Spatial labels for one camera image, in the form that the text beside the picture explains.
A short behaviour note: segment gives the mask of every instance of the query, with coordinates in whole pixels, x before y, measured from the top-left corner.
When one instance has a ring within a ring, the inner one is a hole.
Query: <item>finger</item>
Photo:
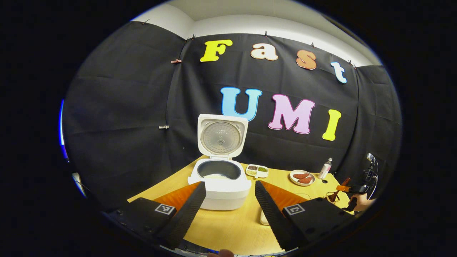
[[[221,249],[219,251],[219,256],[220,257],[234,257],[234,253],[230,250],[227,250],[227,249]]]
[[[363,207],[360,206],[360,205],[356,205],[356,206],[354,207],[354,211],[356,211],[356,212],[363,211]]]

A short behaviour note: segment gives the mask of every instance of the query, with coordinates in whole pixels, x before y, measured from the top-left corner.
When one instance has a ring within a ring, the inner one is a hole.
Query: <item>blue letter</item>
[[[221,89],[222,97],[222,114],[227,116],[242,117],[251,121],[257,114],[257,103],[262,91],[258,89],[247,89],[246,95],[249,96],[248,111],[245,114],[240,114],[235,111],[236,96],[241,92],[236,87],[223,87]]]
[[[337,63],[337,62],[333,62],[333,63],[330,63],[330,65],[332,65],[333,68],[335,69],[336,78],[337,78],[341,83],[346,83],[346,82],[347,82],[347,79],[343,77],[344,69],[340,66],[340,64]]]

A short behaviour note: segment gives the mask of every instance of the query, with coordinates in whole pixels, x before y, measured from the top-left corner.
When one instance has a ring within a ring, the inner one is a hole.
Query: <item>pink letter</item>
[[[297,121],[297,125],[293,128],[293,131],[300,134],[309,133],[309,119],[311,117],[311,110],[315,106],[315,103],[310,100],[301,100],[295,110],[292,110],[290,100],[285,95],[273,95],[273,100],[276,102],[275,114],[273,115],[273,121],[268,124],[271,129],[282,129],[281,118],[284,120],[284,124],[287,130],[290,130],[292,125]]]

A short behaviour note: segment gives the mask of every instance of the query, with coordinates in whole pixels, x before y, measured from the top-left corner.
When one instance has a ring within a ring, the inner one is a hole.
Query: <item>sausage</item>
[[[312,179],[313,178],[311,176],[309,176],[309,177],[300,179],[298,182],[303,183],[303,184],[308,184],[311,182]]]
[[[309,174],[294,174],[293,177],[296,178],[296,179],[304,179],[306,177],[308,177]]]

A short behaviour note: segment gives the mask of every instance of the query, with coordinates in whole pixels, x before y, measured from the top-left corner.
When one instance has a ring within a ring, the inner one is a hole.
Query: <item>black fabric backdrop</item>
[[[233,45],[218,61],[200,62],[206,41],[224,39]],[[252,58],[256,43],[273,45],[279,59]],[[315,70],[297,65],[298,50],[316,55]],[[170,63],[175,59],[182,63]],[[337,80],[334,61],[344,68],[346,84]],[[200,157],[198,115],[222,114],[220,90],[227,86],[241,90],[238,113],[247,110],[246,89],[263,92],[243,152],[234,160],[319,172],[332,157],[331,172],[342,182],[361,178],[371,152],[379,160],[380,183],[392,172],[401,116],[382,66],[355,70],[346,60],[289,39],[225,34],[185,40],[155,25],[130,22],[87,58],[65,98],[66,146],[84,185],[105,208],[116,208]],[[274,94],[288,96],[293,108],[302,99],[315,102],[309,134],[268,128]],[[334,141],[322,139],[329,109],[341,112]]]

